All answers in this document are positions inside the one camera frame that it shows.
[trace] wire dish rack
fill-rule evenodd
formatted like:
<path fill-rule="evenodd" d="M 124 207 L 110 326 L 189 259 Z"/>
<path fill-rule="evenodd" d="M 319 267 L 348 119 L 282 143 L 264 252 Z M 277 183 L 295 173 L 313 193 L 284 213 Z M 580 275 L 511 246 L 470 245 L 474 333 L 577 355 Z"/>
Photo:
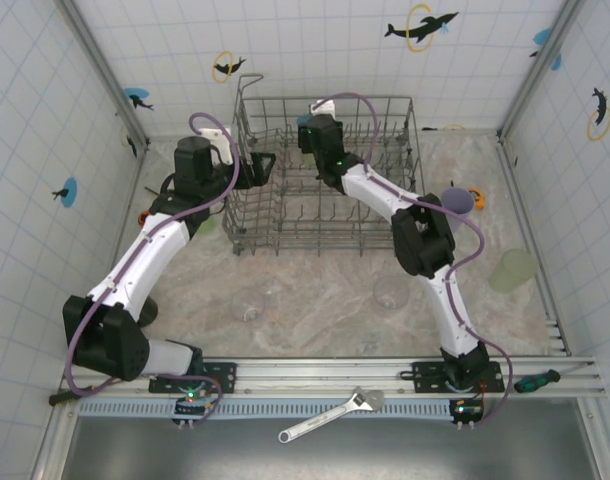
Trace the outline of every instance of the wire dish rack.
<path fill-rule="evenodd" d="M 297 118 L 325 95 L 246 97 L 245 89 L 262 79 L 259 74 L 241 75 L 233 124 L 242 158 L 249 161 L 251 152 L 270 152 L 276 155 L 276 163 L 266 185 L 235 190 L 228 197 L 223 228 L 234 253 L 240 255 L 244 249 L 255 253 L 257 248 L 274 249 L 277 255 L 283 249 L 318 250 L 319 254 L 350 249 L 362 255 L 365 250 L 392 249 L 387 221 L 317 180 L 313 155 L 303 155 L 297 147 Z M 368 98 L 380 116 L 372 166 L 399 187 L 424 195 L 411 97 Z M 355 98 L 334 102 L 336 119 L 343 122 L 345 149 L 364 157 L 374 133 L 368 108 Z"/>

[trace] white tile wall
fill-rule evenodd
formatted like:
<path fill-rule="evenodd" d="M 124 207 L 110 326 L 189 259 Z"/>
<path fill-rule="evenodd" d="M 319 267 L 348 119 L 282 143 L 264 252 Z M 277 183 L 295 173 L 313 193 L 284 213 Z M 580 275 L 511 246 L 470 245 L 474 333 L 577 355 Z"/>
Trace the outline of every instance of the white tile wall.
<path fill-rule="evenodd" d="M 405 0 L 89 0 L 80 7 L 123 86 L 150 92 L 155 110 L 136 112 L 152 136 L 189 133 L 188 112 L 230 118 L 238 75 L 251 72 L 265 75 L 260 94 L 411 95 L 421 126 L 499 127 L 540 48 L 534 36 L 551 27 L 563 0 L 425 4 L 431 15 L 458 16 L 421 53 L 404 38 L 384 38 L 388 23 L 405 28 L 412 7 Z M 424 16 L 418 12 L 410 28 Z M 218 84 L 212 65 L 223 50 L 246 62 Z"/>
<path fill-rule="evenodd" d="M 0 478 L 30 474 L 63 369 L 62 304 L 109 267 L 136 167 L 114 112 L 53 0 L 0 0 Z M 51 192 L 70 176 L 65 209 Z"/>
<path fill-rule="evenodd" d="M 594 88 L 605 91 L 610 108 L 610 0 L 588 1 L 572 32 L 562 67 L 546 75 L 519 122 L 513 141 L 526 153 L 516 175 L 572 348 L 598 358 L 610 394 L 610 129 L 598 141 L 587 135 L 598 105 Z M 608 121 L 609 113 L 598 133 Z M 552 181 L 562 196 L 530 202 L 535 186 L 545 194 Z"/>

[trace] purple cable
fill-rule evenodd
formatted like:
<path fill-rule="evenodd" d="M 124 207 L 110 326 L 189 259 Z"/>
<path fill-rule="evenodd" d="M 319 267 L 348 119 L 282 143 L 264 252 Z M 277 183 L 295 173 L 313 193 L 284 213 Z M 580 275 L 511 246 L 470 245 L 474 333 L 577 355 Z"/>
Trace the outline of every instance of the purple cable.
<path fill-rule="evenodd" d="M 227 195 L 229 195 L 229 193 L 234 189 L 234 185 L 236 185 L 236 180 L 238 179 L 238 173 L 240 171 L 240 157 L 238 155 L 238 148 L 236 147 L 236 143 L 234 142 L 234 139 L 232 138 L 232 136 L 229 134 L 229 132 L 227 131 L 227 129 L 225 128 L 225 126 L 221 122 L 219 122 L 212 115 L 210 115 L 208 113 L 202 113 L 202 112 L 201 113 L 195 113 L 191 117 L 189 117 L 189 127 L 197 135 L 199 135 L 199 133 L 198 133 L 198 130 L 196 130 L 196 128 L 194 128 L 194 120 L 196 118 L 199 118 L 199 117 L 206 118 L 206 119 L 210 120 L 211 122 L 213 122 L 214 125 L 216 125 L 221 130 L 221 132 L 223 132 L 223 135 L 225 135 L 225 137 L 229 141 L 229 144 L 230 144 L 230 147 L 231 147 L 231 150 L 232 150 L 232 155 L 234 157 L 234 175 L 232 177 L 232 180 L 229 183 L 229 185 L 227 186 L 227 188 L 225 189 L 225 191 L 223 193 L 221 193 L 218 197 L 216 197 L 214 200 L 211 200 L 211 201 L 209 201 L 207 203 L 204 203 L 203 205 L 199 205 L 198 207 L 190 208 L 188 210 L 185 210 L 184 212 L 177 213 L 173 217 L 170 217 L 167 220 L 164 220 L 163 222 L 161 222 L 158 225 L 156 225 L 154 228 L 152 228 L 149 232 L 146 233 L 146 235 L 148 237 L 150 237 L 150 238 L 153 237 L 159 230 L 161 230 L 165 226 L 169 225 L 171 222 L 174 222 L 176 220 L 180 220 L 180 219 L 182 219 L 184 217 L 187 217 L 188 215 L 193 215 L 194 213 L 198 213 L 200 211 L 206 210 L 206 209 L 210 208 L 212 205 L 217 204 L 218 202 L 223 200 L 225 197 L 227 197 Z M 147 239 L 144 238 L 137 245 L 137 247 L 134 249 L 132 254 L 129 256 L 129 258 L 127 259 L 127 261 L 123 265 L 123 267 L 116 274 L 116 277 L 113 279 L 113 281 L 114 281 L 114 288 L 116 288 L 116 286 L 119 284 L 119 282 L 121 281 L 121 279 L 123 278 L 125 273 L 127 273 L 127 270 L 130 268 L 130 266 L 136 260 L 136 257 L 138 257 L 138 255 L 141 253 L 141 251 L 143 251 L 143 249 L 146 247 L 146 245 L 148 243 L 149 242 L 147 241 Z M 73 361 L 74 361 L 74 351 L 76 350 L 76 346 L 78 345 L 78 342 L 79 342 L 79 340 L 81 338 L 81 335 L 83 334 L 83 331 L 85 330 L 85 328 L 87 327 L 87 325 L 91 321 L 92 317 L 94 316 L 94 313 L 96 313 L 98 308 L 101 306 L 103 301 L 108 297 L 108 295 L 111 292 L 112 292 L 112 289 L 108 287 L 98 297 L 98 300 L 96 300 L 92 304 L 90 309 L 83 316 L 83 320 L 81 321 L 80 325 L 76 329 L 76 332 L 74 332 L 74 335 L 72 336 L 72 340 L 69 343 L 69 348 L 67 349 L 67 358 L 65 360 L 65 379 L 67 380 L 67 384 L 69 385 L 70 390 L 72 392 L 74 392 L 75 394 L 80 395 L 81 397 L 88 397 L 90 395 L 94 395 L 94 394 L 104 390 L 105 388 L 107 388 L 111 384 L 115 383 L 114 380 L 116 380 L 115 378 L 110 377 L 110 378 L 108 378 L 107 380 L 105 380 L 103 383 L 101 383 L 100 385 L 98 385 L 96 387 L 80 388 L 80 387 L 78 387 L 74 383 L 74 375 L 72 374 L 72 364 L 73 364 Z M 181 379 L 187 379 L 187 380 L 192 380 L 192 378 L 193 378 L 191 376 L 184 377 L 182 375 L 177 375 L 176 377 L 181 378 Z"/>
<path fill-rule="evenodd" d="M 374 135 L 372 137 L 372 142 L 370 143 L 369 151 L 367 152 L 367 156 L 365 157 L 365 161 L 363 162 L 363 170 L 365 171 L 365 173 L 368 173 L 369 164 L 372 159 L 372 153 L 376 146 L 376 142 L 378 141 L 378 125 L 377 125 L 378 118 L 376 116 L 376 110 L 374 109 L 374 106 L 369 101 L 369 99 L 367 99 L 367 97 L 365 97 L 361 94 L 354 93 L 354 92 L 337 93 L 334 95 L 330 95 L 329 97 L 326 97 L 323 100 L 321 100 L 320 102 L 318 102 L 314 106 L 314 109 L 318 108 L 320 105 L 322 105 L 323 103 L 325 103 L 329 100 L 334 100 L 335 98 L 347 98 L 347 97 L 357 98 L 357 99 L 361 100 L 363 103 L 365 103 L 365 105 L 367 105 L 367 108 L 369 108 L 370 112 L 372 113 L 372 120 L 375 125 Z M 396 196 L 399 195 L 399 192 L 397 190 L 395 190 L 394 188 L 390 187 L 387 183 L 382 182 L 373 176 L 368 176 L 368 178 L 371 181 L 373 181 L 374 183 L 376 183 L 377 185 L 379 185 L 381 188 L 387 190 L 388 192 L 390 192 Z M 476 340 L 478 340 L 479 342 L 483 342 L 484 344 L 487 344 L 490 347 L 497 350 L 507 361 L 507 369 L 508 369 L 507 388 L 505 389 L 505 392 L 503 393 L 503 397 L 499 401 L 496 408 L 494 408 L 494 410 L 489 412 L 484 418 L 482 418 L 478 422 L 478 424 L 480 425 L 480 424 L 488 421 L 492 416 L 494 416 L 496 414 L 496 412 L 498 410 L 500 410 L 500 408 L 507 401 L 507 397 L 509 397 L 509 394 L 510 394 L 510 391 L 512 388 L 512 382 L 514 380 L 514 365 L 512 364 L 512 360 L 511 360 L 509 354 L 505 350 L 503 350 L 503 348 L 501 348 L 499 345 L 487 340 L 486 338 L 481 337 L 478 333 L 476 333 L 474 330 L 472 330 L 471 328 L 469 328 L 467 326 L 467 324 L 465 323 L 465 320 L 463 320 L 463 317 L 461 317 L 461 314 L 458 312 L 456 303 L 454 302 L 454 294 L 452 293 L 452 286 L 449 282 L 449 279 L 458 268 L 462 267 L 466 263 L 471 262 L 472 260 L 474 260 L 476 257 L 478 257 L 483 252 L 483 249 L 485 248 L 485 236 L 483 235 L 483 232 L 481 231 L 481 229 L 478 228 L 478 226 L 474 222 L 472 222 L 471 220 L 469 220 L 468 218 L 466 218 L 464 216 L 461 216 L 457 213 L 452 212 L 451 210 L 448 210 L 444 207 L 439 207 L 438 205 L 432 205 L 431 203 L 420 202 L 416 199 L 413 199 L 411 197 L 406 197 L 404 195 L 401 196 L 401 198 L 403 200 L 405 200 L 406 202 L 411 203 L 412 205 L 416 205 L 421 208 L 427 208 L 429 210 L 435 210 L 437 212 L 443 213 L 444 215 L 449 215 L 450 217 L 456 218 L 456 219 L 460 220 L 461 222 L 465 223 L 472 230 L 474 230 L 474 233 L 476 233 L 476 235 L 478 236 L 478 240 L 479 240 L 478 248 L 476 249 L 476 251 L 474 253 L 465 257 L 463 260 L 456 262 L 454 265 L 452 265 L 450 267 L 450 269 L 447 271 L 447 274 L 445 275 L 445 286 L 446 286 L 446 291 L 447 291 L 447 298 L 449 299 L 449 305 L 452 308 L 452 311 L 454 312 L 454 316 L 456 317 L 456 320 L 458 321 L 459 325 L 464 326 L 465 331 L 467 333 L 469 333 L 472 337 L 474 337 Z"/>
<path fill-rule="evenodd" d="M 214 400 L 210 409 L 207 412 L 205 412 L 205 414 L 200 419 L 198 419 L 194 422 L 194 425 L 200 425 L 201 423 L 205 422 L 209 417 L 211 417 L 212 414 L 216 411 L 216 407 L 218 407 L 218 405 L 221 403 L 221 400 L 223 399 L 223 390 L 221 389 L 221 386 L 219 385 L 219 383 L 216 380 L 214 380 L 213 378 L 203 377 L 201 375 L 163 374 L 163 375 L 158 375 L 158 376 L 162 377 L 162 378 L 169 378 L 171 380 L 197 380 L 197 381 L 201 381 L 201 382 L 208 382 L 208 383 L 211 383 L 212 385 L 214 385 L 214 387 L 216 387 L 216 392 L 218 394 L 218 396 L 216 397 L 216 400 Z"/>

